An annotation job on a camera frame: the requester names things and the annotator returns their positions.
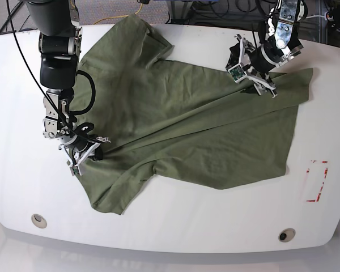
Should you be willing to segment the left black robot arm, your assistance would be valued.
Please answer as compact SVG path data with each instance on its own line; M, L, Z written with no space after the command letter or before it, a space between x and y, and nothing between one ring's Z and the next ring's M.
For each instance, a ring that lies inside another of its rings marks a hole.
M307 14L304 1L276 1L258 31L259 45L240 34L236 35L237 44L230 47L226 66L233 81L240 83L247 79L253 82L259 95L269 92L272 97L276 97L276 86L270 71L285 65L301 53L303 45L298 38L299 24Z

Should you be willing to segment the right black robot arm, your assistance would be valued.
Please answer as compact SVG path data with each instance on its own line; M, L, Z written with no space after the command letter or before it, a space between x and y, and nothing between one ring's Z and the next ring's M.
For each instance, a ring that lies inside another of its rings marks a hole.
M109 139L91 134L93 123L77 123L77 117L88 113L96 98L94 80L78 68L82 43L78 8L75 1L62 0L19 1L19 4L26 5L40 31L40 78L35 83L38 88L47 88L42 93L45 107L42 134L45 138L59 140L58 148L67 156L72 175L81 176L87 159L103 158L100 145ZM77 76L89 81L91 99L84 109L71 110Z

